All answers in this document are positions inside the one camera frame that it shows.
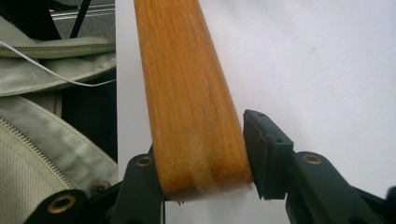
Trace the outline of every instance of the wooden board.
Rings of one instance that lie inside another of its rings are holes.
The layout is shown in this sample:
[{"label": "wooden board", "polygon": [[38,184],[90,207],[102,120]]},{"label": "wooden board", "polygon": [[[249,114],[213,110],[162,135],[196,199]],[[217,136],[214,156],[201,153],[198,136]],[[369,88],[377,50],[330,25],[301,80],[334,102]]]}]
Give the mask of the wooden board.
[{"label": "wooden board", "polygon": [[243,135],[199,3],[134,4],[163,192],[185,202],[249,188]]}]

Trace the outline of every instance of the metal grommet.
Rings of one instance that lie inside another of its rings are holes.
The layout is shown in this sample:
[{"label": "metal grommet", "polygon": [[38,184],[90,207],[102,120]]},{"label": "metal grommet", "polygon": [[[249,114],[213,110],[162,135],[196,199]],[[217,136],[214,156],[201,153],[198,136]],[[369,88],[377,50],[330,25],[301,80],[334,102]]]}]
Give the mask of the metal grommet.
[{"label": "metal grommet", "polygon": [[138,166],[148,166],[150,164],[152,164],[152,158],[147,156],[136,161],[136,165]]},{"label": "metal grommet", "polygon": [[61,195],[49,204],[48,211],[51,214],[58,214],[73,207],[76,203],[76,197],[71,194]]},{"label": "metal grommet", "polygon": [[314,164],[314,165],[321,164],[321,159],[315,155],[312,155],[312,154],[303,155],[303,159],[304,159],[304,161]]},{"label": "metal grommet", "polygon": [[111,184],[108,182],[97,182],[91,188],[91,195],[97,195],[110,188]]}]

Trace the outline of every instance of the white wall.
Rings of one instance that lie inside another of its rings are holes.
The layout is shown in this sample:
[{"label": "white wall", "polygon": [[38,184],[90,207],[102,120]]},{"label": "white wall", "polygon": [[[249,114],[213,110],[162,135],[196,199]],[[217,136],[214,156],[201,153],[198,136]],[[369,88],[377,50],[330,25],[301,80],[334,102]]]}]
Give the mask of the white wall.
[{"label": "white wall", "polygon": [[[242,121],[267,114],[353,186],[396,186],[395,1],[201,0]],[[133,1],[116,0],[120,176],[151,143]],[[288,223],[284,201],[167,205],[167,223]]]}]

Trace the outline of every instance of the wood grain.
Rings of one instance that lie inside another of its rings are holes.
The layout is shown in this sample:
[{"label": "wood grain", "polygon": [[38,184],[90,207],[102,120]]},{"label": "wood grain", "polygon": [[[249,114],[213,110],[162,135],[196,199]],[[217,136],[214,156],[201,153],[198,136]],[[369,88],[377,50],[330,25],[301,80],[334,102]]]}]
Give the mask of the wood grain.
[{"label": "wood grain", "polygon": [[134,0],[157,172],[190,201],[249,188],[241,128],[196,0]]}]

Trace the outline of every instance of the white cable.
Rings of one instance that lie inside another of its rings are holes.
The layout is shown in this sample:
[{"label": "white cable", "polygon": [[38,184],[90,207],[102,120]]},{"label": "white cable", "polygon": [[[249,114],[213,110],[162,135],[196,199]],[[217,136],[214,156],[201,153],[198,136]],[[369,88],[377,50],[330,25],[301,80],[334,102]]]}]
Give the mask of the white cable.
[{"label": "white cable", "polygon": [[32,60],[31,58],[27,57],[26,55],[24,55],[23,53],[21,53],[21,52],[18,51],[17,49],[12,48],[10,45],[4,43],[4,42],[1,41],[1,40],[0,40],[0,45],[3,45],[4,47],[6,47],[6,48],[8,48],[8,49],[10,49],[10,50],[12,50],[12,51],[14,51],[16,54],[20,55],[22,58],[26,59],[26,60],[29,61],[30,63],[32,63],[32,64],[34,64],[34,65],[40,67],[40,68],[43,69],[44,71],[46,71],[46,72],[48,72],[48,73],[50,73],[50,74],[52,74],[52,75],[54,75],[54,76],[56,76],[56,77],[58,77],[58,78],[64,80],[64,81],[66,81],[66,82],[69,82],[69,83],[72,83],[72,84],[75,84],[75,85],[84,86],[84,87],[98,87],[98,86],[103,86],[103,85],[106,85],[106,84],[108,84],[108,83],[110,83],[110,82],[116,81],[116,79],[113,79],[113,80],[109,80],[109,81],[102,82],[102,83],[98,83],[98,84],[86,84],[86,83],[76,82],[76,81],[73,81],[73,80],[68,79],[67,77],[62,77],[61,75],[58,75],[58,74],[52,72],[51,70],[49,70],[49,69],[46,68],[45,66],[41,65],[40,63],[35,62],[35,61]]}]

